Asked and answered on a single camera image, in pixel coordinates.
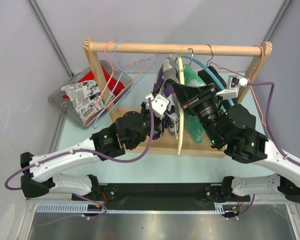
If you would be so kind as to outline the purple camouflage trousers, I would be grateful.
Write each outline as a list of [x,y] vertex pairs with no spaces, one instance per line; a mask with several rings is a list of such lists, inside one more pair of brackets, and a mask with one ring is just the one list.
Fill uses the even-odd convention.
[[179,72],[175,60],[172,57],[167,57],[158,71],[152,93],[154,95],[160,94],[168,99],[169,106],[164,113],[163,119],[154,128],[153,140],[159,139],[165,130],[168,130],[171,136],[177,136],[179,133],[180,110],[179,102],[172,86],[174,83],[180,83]]

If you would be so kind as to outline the cream wooden hanger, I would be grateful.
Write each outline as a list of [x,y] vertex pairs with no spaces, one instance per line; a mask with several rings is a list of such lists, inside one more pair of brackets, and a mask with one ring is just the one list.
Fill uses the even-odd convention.
[[[184,75],[184,65],[182,56],[177,55],[178,71],[179,71],[179,82],[181,85],[185,84],[185,75]],[[179,132],[178,132],[178,144],[177,144],[177,155],[179,156],[182,151],[183,142],[184,142],[184,128],[185,128],[185,113],[182,107],[179,107]]]

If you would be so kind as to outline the red trousers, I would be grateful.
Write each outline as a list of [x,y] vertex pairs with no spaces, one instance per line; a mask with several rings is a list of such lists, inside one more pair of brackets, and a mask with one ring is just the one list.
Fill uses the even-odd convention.
[[[117,83],[117,79],[112,77],[111,79],[109,79],[109,77],[111,76],[104,67],[102,67],[102,71],[104,74],[104,77],[106,79],[106,81],[110,81],[110,83],[108,84],[108,88],[112,91],[113,88],[115,87],[115,84]],[[87,73],[83,78],[81,78],[77,83],[81,83],[81,82],[86,82],[86,81],[90,81],[90,80],[94,80],[94,74],[92,71],[90,71],[89,73]],[[113,93],[115,96],[117,96],[121,90],[123,90],[125,87],[123,85],[122,82],[119,82],[118,85],[115,87]]]

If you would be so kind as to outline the light blue wire hanger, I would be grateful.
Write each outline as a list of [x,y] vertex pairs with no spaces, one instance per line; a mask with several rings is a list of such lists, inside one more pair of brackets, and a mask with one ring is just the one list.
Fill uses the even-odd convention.
[[[132,62],[132,63],[129,63],[127,65],[123,65],[122,62],[119,60],[118,56],[117,56],[117,53],[116,53],[116,50],[117,50],[117,47],[119,44],[121,43],[124,43],[123,41],[119,41],[116,43],[116,45],[114,46],[114,56],[120,66],[120,75],[118,77],[118,79],[116,80],[115,82],[115,85],[113,87],[113,89],[111,90],[110,94],[109,94],[109,97],[107,98],[107,100],[105,101],[104,103],[104,106],[103,106],[103,109],[100,111],[100,113],[93,119],[94,122],[93,122],[93,125],[92,127],[94,129],[96,129],[97,127],[95,126],[95,124],[97,123],[98,119],[100,118],[100,116],[105,112],[105,110],[107,110],[107,107],[109,107],[117,98],[120,98],[120,96],[123,94],[123,92],[125,92],[125,94],[123,95],[123,97],[125,95],[128,94],[128,92],[135,86],[134,84],[134,81],[136,79],[138,79],[139,77],[142,78],[147,72],[149,69],[151,69],[154,65],[154,63],[158,60],[158,55],[157,54],[151,54],[150,56],[146,57],[145,59],[140,59],[140,60],[137,60],[135,62]],[[129,70],[133,67],[135,67],[136,65],[139,65],[145,61],[149,61],[151,59],[154,60],[136,77],[134,78],[128,85],[127,87],[124,87],[122,88],[121,90],[116,90],[121,78],[122,78],[122,75],[123,73],[126,71],[126,70]],[[112,106],[110,108],[110,110],[107,110],[107,113],[106,113],[106,116],[109,115],[111,113],[111,110],[113,109],[114,107]]]

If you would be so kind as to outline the black white print trousers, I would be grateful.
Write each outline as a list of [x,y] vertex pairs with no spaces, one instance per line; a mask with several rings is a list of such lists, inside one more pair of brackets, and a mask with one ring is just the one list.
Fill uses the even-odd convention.
[[95,80],[86,80],[61,88],[71,101],[79,118],[84,122],[91,112],[96,108],[101,91]]

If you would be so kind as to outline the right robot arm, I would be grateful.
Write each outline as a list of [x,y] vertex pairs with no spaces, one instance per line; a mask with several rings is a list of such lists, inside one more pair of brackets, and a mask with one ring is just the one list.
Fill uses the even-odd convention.
[[262,177],[224,177],[220,194],[225,200],[280,195],[300,204],[300,159],[280,152],[274,141],[258,132],[254,115],[241,104],[222,111],[213,84],[192,87],[174,83],[172,88],[183,111],[199,120],[212,148],[225,147],[224,153],[234,161],[273,171],[272,175]]

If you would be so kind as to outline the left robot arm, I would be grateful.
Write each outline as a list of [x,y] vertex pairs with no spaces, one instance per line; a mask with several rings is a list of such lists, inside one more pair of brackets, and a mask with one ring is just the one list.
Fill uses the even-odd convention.
[[76,177],[62,174],[62,171],[94,161],[111,160],[119,163],[119,156],[149,140],[145,149],[147,152],[168,105],[155,99],[143,102],[140,112],[126,112],[109,127],[64,151],[41,156],[22,153],[20,166],[23,175],[20,185],[24,196],[38,198],[48,193],[61,192],[86,196],[90,200],[97,199],[101,188],[95,176]]

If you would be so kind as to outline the green tie-dye trousers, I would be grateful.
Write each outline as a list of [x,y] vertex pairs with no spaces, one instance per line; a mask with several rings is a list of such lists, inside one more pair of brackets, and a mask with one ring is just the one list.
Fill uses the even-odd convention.
[[[184,84],[190,87],[202,87],[206,83],[198,76],[197,73],[190,67],[186,66],[183,70]],[[184,127],[189,133],[195,144],[200,144],[203,140],[204,128],[196,116],[189,113],[184,114]]]

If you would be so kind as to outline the blue plastic hanger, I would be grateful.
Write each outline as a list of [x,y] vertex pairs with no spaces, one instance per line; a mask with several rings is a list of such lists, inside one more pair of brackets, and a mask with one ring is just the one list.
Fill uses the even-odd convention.
[[214,87],[217,92],[220,92],[222,90],[226,89],[226,82],[225,80],[219,75],[219,73],[216,71],[215,68],[212,66],[206,66],[196,58],[193,58],[192,61],[197,64],[199,67],[201,67],[201,70],[198,72],[195,72],[198,74],[198,76],[206,83],[206,85],[214,84]]

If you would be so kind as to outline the wooden clothes rack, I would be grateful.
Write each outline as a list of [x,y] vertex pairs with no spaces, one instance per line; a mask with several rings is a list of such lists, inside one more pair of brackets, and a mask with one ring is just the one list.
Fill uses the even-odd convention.
[[[273,46],[269,41],[263,42],[256,46],[229,46],[229,45],[197,45],[197,44],[156,44],[156,43],[120,43],[116,42],[94,42],[92,38],[85,38],[82,43],[85,55],[89,62],[90,68],[94,74],[95,80],[101,90],[104,91],[102,98],[105,100],[109,97],[110,92],[106,88],[106,79],[102,71],[99,52],[118,52],[134,54],[185,54],[195,55],[214,55],[214,56],[240,56],[253,57],[246,74],[254,82],[269,59]],[[176,137],[164,133],[161,138],[154,140],[148,153],[157,155],[181,155],[189,157],[205,158],[223,158],[225,156],[223,149],[211,148],[207,135],[203,136],[200,144],[195,144],[190,135],[182,131],[182,138],[177,140]]]

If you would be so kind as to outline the clear plastic bin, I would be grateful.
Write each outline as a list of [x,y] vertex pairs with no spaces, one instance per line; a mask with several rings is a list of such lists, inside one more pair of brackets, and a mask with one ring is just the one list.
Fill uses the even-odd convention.
[[[111,75],[112,67],[106,60],[101,60],[100,64],[104,69],[108,72],[109,75]],[[77,83],[80,79],[82,79],[86,74],[88,74],[91,71],[90,67],[87,67],[82,72],[78,73],[77,75],[70,78],[70,80],[64,84],[63,86],[59,87],[56,91],[54,91],[49,97],[48,102],[55,107],[57,110],[59,110],[62,115],[64,115],[68,121],[70,121],[74,126],[82,129],[86,129],[87,127],[83,126],[83,121],[78,116],[77,112],[75,111],[75,108],[73,107],[71,101],[69,98],[65,95],[64,92],[61,91],[61,88],[67,85],[72,85]],[[115,79],[118,79],[119,75],[121,73],[121,70],[115,69],[113,77]],[[127,74],[123,73],[120,82],[123,83],[124,87],[127,87],[127,85],[132,81],[133,79],[128,76]],[[97,101],[98,107],[95,114],[100,113],[100,111],[104,108],[104,100],[101,100],[100,102]]]

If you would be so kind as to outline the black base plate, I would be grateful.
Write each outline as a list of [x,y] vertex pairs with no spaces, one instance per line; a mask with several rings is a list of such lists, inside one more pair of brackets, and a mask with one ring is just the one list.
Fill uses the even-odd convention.
[[104,183],[85,197],[98,202],[106,197],[105,206],[115,211],[207,211],[215,203],[251,200],[221,183]]

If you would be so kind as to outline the aluminium rail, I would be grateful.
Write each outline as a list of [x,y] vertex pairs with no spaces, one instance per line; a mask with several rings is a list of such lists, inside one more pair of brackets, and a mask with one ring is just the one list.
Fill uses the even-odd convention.
[[[279,196],[270,198],[269,196],[261,196],[254,198],[254,204],[262,205],[282,205],[292,204],[291,201]],[[223,215],[228,213],[224,210],[224,206],[230,206],[232,203],[214,203],[213,207],[208,210],[113,210],[108,209],[108,214],[199,214],[199,215]],[[49,214],[73,214],[79,216],[94,216],[102,212],[102,209],[92,209],[96,204],[88,203],[39,203],[36,207],[36,213]]]

